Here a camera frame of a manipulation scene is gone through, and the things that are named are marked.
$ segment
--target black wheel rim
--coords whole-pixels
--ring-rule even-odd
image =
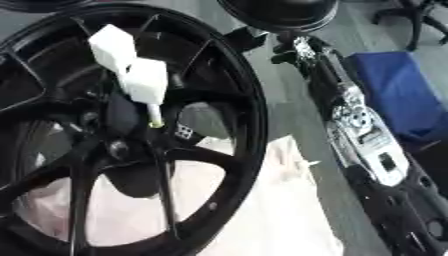
[[[48,13],[82,6],[92,0],[0,0],[0,8],[29,13]]]
[[[93,158],[96,159],[105,154],[105,139],[104,137],[98,137],[96,133],[78,134],[77,129],[70,128],[67,120],[60,117],[76,116],[95,109],[97,100],[89,101],[83,97],[59,97],[59,87],[53,86],[49,89],[49,86],[55,83],[54,78],[52,78],[55,73],[64,74],[68,71],[58,70],[58,67],[55,67],[57,63],[52,63],[48,59],[53,56],[53,61],[61,61],[61,57],[59,56],[59,59],[57,57],[58,47],[67,42],[73,42],[73,40],[76,41],[76,44],[82,45],[80,49],[84,47],[84,51],[88,52],[85,43],[86,38],[92,31],[97,31],[107,23],[113,23],[134,33],[137,38],[137,46],[140,48],[140,55],[164,59],[168,62],[171,73],[179,74],[186,83],[189,83],[190,80],[196,81],[195,77],[198,77],[197,81],[200,80],[201,74],[199,73],[201,71],[198,70],[204,63],[208,63],[207,65],[212,65],[210,63],[215,62],[219,63],[218,69],[220,72],[225,71],[225,78],[215,77],[213,80],[216,82],[214,86],[221,90],[216,88],[204,90],[198,89],[199,87],[190,88],[189,86],[173,88],[170,86],[162,108],[165,118],[167,121],[171,121],[171,124],[167,122],[167,128],[163,130],[162,135],[157,136],[158,138],[168,140],[168,136],[172,136],[173,127],[177,125],[179,111],[190,103],[227,104],[238,115],[236,116],[237,133],[234,156],[227,156],[186,144],[175,144],[173,146],[171,143],[165,143],[165,140],[162,139],[154,140],[150,143],[150,146],[143,147],[145,155],[147,153],[152,156],[152,164],[162,166],[165,158],[170,161],[196,160],[222,167],[225,169],[226,176],[206,204],[190,218],[181,223],[176,223],[171,209],[173,206],[170,202],[167,170],[159,168],[159,170],[162,170],[158,176],[160,178],[159,182],[162,184],[161,191],[168,195],[162,196],[162,198],[169,230],[159,236],[140,242],[100,248],[87,246],[84,225],[79,224],[85,223],[88,200],[84,198],[87,198],[98,174],[109,171],[111,168],[138,164],[138,161],[118,163],[111,165],[112,167],[109,166],[110,168],[102,168],[95,172],[75,171],[74,166],[82,166],[83,169],[88,169],[85,168],[86,163],[90,163]],[[166,47],[164,49],[157,48],[157,44],[154,44],[157,40],[170,39],[173,38],[172,36],[185,40],[187,44],[191,45],[192,51],[188,48],[181,48],[180,52],[189,53],[184,56],[185,58],[166,59],[167,56],[173,56],[170,54],[177,51],[173,50],[174,48],[168,50]],[[155,48],[158,51],[147,51],[146,47]],[[260,84],[245,59],[230,48],[223,40],[223,36],[207,25],[183,14],[162,8],[138,4],[102,4],[49,17],[9,38],[0,46],[0,49],[3,52],[4,60],[0,65],[2,75],[21,72],[21,74],[25,74],[34,81],[38,88],[41,88],[38,96],[3,108],[0,111],[0,123],[2,127],[5,127],[2,129],[14,129],[17,126],[12,126],[12,124],[16,125],[22,121],[51,119],[60,123],[64,128],[67,127],[68,131],[71,131],[72,138],[82,138],[77,139],[76,146],[72,151],[48,166],[39,168],[20,180],[2,181],[5,186],[0,189],[0,209],[3,213],[0,246],[9,254],[185,255],[196,253],[219,232],[250,191],[258,175],[267,141],[265,100]],[[37,67],[37,63],[45,59],[48,60],[48,63]],[[88,59],[87,62],[87,68],[85,63],[78,63],[80,66],[84,65],[82,72],[89,73],[89,70],[98,68],[92,68],[92,59]],[[52,72],[48,73],[47,71],[46,73],[45,70],[48,70],[48,67],[45,68],[45,65],[53,65],[53,69],[50,69]],[[102,78],[108,77],[104,75],[104,71],[101,71],[100,74]],[[73,79],[76,80],[76,77],[64,77],[64,79],[72,81]],[[103,84],[109,80],[100,79],[100,81],[100,84]],[[72,206],[78,207],[71,207],[72,218],[70,223],[73,224],[70,228],[70,243],[45,236],[10,211],[14,200],[25,192],[62,177],[71,177],[72,186],[78,187],[77,193],[72,194]],[[215,205],[212,210],[208,207],[210,203]]]

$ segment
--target blue cloth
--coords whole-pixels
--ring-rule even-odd
[[[349,57],[367,89],[367,103],[408,150],[448,138],[448,113],[406,52]]]

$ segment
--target white block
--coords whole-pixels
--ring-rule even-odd
[[[137,58],[121,80],[133,101],[161,105],[168,87],[167,65],[163,61]]]
[[[111,24],[91,36],[89,44],[96,62],[116,74],[124,74],[137,58],[134,37]]]

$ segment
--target wheel spoke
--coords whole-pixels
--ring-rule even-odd
[[[21,180],[0,188],[0,206],[10,205],[15,199],[33,189],[69,177],[71,166],[85,161],[86,157],[98,145],[99,141],[96,138],[83,141],[49,165],[42,166]]]
[[[86,219],[90,194],[97,175],[90,168],[72,169],[72,189],[70,202],[69,243],[70,256],[79,255],[88,247]]]
[[[182,88],[169,90],[165,96],[164,107],[186,106],[192,103],[228,103],[237,108],[250,107],[250,98],[240,93]]]
[[[241,162],[235,156],[199,146],[187,145],[186,143],[169,150],[166,154],[171,161],[184,160],[209,163],[223,168],[227,173],[233,173],[235,169],[241,166]]]
[[[41,89],[46,91],[48,89],[47,82],[43,79],[42,76],[22,57],[20,57],[13,49],[9,48],[6,51],[6,54],[16,62],[25,72],[27,72],[30,76],[34,78],[34,80],[39,84]]]
[[[170,181],[170,166],[162,152],[152,149],[152,154],[158,171],[159,193],[162,200],[167,227],[173,237],[179,239],[176,207],[174,205],[173,190]]]
[[[52,114],[71,114],[82,109],[68,102],[54,101],[40,96],[0,110],[0,123],[11,124],[23,121],[50,119]]]
[[[201,48],[196,52],[196,54],[191,58],[191,60],[188,62],[188,65],[185,67],[184,71],[182,72],[182,78],[188,77],[188,75],[191,73],[191,71],[196,67],[196,65],[201,60],[201,57],[205,55],[207,52],[207,49],[211,47],[213,41],[206,41],[202,44]]]

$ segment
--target white cloth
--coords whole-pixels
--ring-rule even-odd
[[[232,153],[228,140],[207,138],[201,146]],[[180,219],[199,208],[224,177],[220,168],[180,161],[172,179]],[[28,197],[22,216],[44,233],[67,238],[70,182],[59,180]],[[164,231],[160,198],[134,199],[102,176],[95,184],[87,219],[89,242],[126,244]],[[250,195],[202,256],[343,255],[317,196],[316,184],[292,137],[271,142]]]

